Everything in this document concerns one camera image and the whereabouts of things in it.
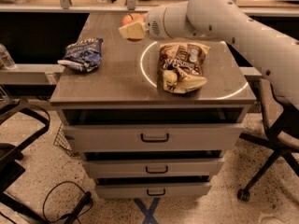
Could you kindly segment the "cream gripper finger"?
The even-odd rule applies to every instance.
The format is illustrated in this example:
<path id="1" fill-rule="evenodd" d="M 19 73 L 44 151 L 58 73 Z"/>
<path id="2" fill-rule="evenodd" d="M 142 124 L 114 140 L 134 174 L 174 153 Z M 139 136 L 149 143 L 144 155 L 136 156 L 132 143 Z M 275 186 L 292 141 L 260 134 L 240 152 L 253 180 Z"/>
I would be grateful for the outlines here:
<path id="1" fill-rule="evenodd" d="M 119 28 L 119 32 L 123 38 L 134 40 L 143 39 L 147 35 L 147 31 L 146 23 L 143 21 L 134 21 Z"/>

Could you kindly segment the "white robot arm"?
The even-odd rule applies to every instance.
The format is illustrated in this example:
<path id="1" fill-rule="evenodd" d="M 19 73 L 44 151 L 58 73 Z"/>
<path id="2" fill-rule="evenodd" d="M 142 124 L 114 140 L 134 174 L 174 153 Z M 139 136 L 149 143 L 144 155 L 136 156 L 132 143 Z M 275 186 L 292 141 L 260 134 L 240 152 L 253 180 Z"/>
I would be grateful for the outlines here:
<path id="1" fill-rule="evenodd" d="M 299 108 L 299 43 L 244 14 L 232 0 L 188 0 L 152 8 L 119 28 L 126 39 L 216 38 L 231 45 Z"/>

